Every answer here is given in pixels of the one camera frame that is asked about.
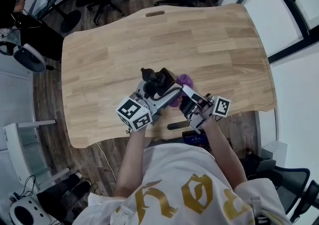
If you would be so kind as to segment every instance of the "white marker cube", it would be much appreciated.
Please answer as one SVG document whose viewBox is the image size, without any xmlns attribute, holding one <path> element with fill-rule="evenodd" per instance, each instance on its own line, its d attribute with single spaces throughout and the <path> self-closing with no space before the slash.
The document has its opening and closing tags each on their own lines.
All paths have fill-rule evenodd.
<svg viewBox="0 0 319 225">
<path fill-rule="evenodd" d="M 214 107 L 213 114 L 222 116 L 222 117 L 227 117 L 227 114 L 230 108 L 230 103 L 231 103 L 230 100 L 217 96 L 217 98 L 215 99 L 215 107 Z"/>
<path fill-rule="evenodd" d="M 153 121 L 150 110 L 127 96 L 124 97 L 116 108 L 116 113 L 119 115 L 122 122 L 129 126 L 133 131 L 145 127 Z"/>
</svg>

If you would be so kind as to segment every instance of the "sleeve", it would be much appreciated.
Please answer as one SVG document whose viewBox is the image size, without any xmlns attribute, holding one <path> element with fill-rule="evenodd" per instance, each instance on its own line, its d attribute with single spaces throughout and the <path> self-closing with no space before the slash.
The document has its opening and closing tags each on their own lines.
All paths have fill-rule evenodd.
<svg viewBox="0 0 319 225">
<path fill-rule="evenodd" d="M 274 184 L 268 178 L 255 179 L 238 185 L 234 192 L 252 206 L 252 197 L 260 197 L 262 215 L 279 225 L 291 224 L 285 214 Z"/>
<path fill-rule="evenodd" d="M 116 211 L 126 198 L 104 197 L 90 193 L 88 207 L 80 213 L 73 225 L 110 224 L 111 214 Z"/>
<path fill-rule="evenodd" d="M 0 0 L 1 13 L 13 13 L 16 0 Z"/>
</svg>

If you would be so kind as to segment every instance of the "person in white shirt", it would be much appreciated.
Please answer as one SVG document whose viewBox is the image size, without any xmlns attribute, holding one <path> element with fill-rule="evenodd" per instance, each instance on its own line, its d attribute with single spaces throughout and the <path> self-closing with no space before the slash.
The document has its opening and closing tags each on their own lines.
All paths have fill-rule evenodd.
<svg viewBox="0 0 319 225">
<path fill-rule="evenodd" d="M 291 224 L 269 179 L 247 181 L 211 117 L 203 126 L 212 153 L 167 143 L 145 148 L 146 127 L 132 132 L 113 197 L 90 194 L 74 225 L 253 225 L 255 217 Z"/>
</svg>

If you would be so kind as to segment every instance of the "white cable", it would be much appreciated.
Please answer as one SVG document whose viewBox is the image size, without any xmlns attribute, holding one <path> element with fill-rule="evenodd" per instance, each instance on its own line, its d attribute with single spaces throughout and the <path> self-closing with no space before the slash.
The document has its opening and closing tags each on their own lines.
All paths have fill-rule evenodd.
<svg viewBox="0 0 319 225">
<path fill-rule="evenodd" d="M 97 143 L 97 144 L 98 144 L 98 146 L 100 147 L 100 149 L 101 149 L 101 152 L 103 153 L 103 155 L 104 155 L 104 157 L 105 157 L 105 159 L 106 159 L 106 162 L 108 163 L 108 165 L 109 165 L 109 168 L 110 168 L 110 170 L 112 171 L 112 174 L 113 174 L 113 176 L 114 176 L 114 179 L 115 179 L 115 181 L 116 181 L 116 177 L 115 177 L 115 174 L 114 174 L 114 172 L 113 172 L 113 169 L 112 169 L 112 168 L 111 168 L 111 166 L 110 166 L 110 163 L 109 163 L 109 161 L 108 161 L 108 158 L 106 157 L 106 155 L 105 155 L 104 151 L 102 150 L 102 148 L 101 148 L 100 144 L 99 144 L 99 143 Z"/>
</svg>

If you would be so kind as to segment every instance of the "person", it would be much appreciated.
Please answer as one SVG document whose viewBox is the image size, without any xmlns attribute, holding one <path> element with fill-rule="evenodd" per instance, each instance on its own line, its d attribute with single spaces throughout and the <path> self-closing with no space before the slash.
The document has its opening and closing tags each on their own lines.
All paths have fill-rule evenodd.
<svg viewBox="0 0 319 225">
<path fill-rule="evenodd" d="M 41 55 L 61 60 L 64 38 L 42 20 L 23 14 L 25 1 L 0 0 L 0 28 L 15 26 L 21 32 L 21 45 L 27 43 Z"/>
<path fill-rule="evenodd" d="M 146 127 L 133 131 L 113 197 L 90 194 L 74 225 L 291 224 L 273 183 L 247 181 L 213 117 L 202 125 L 211 153 L 166 143 L 144 149 Z"/>
<path fill-rule="evenodd" d="M 82 177 L 83 175 L 77 172 L 62 182 L 38 193 L 36 196 L 43 210 L 62 222 L 67 216 L 68 209 L 90 191 L 91 183 L 89 181 L 79 184 Z"/>
</svg>

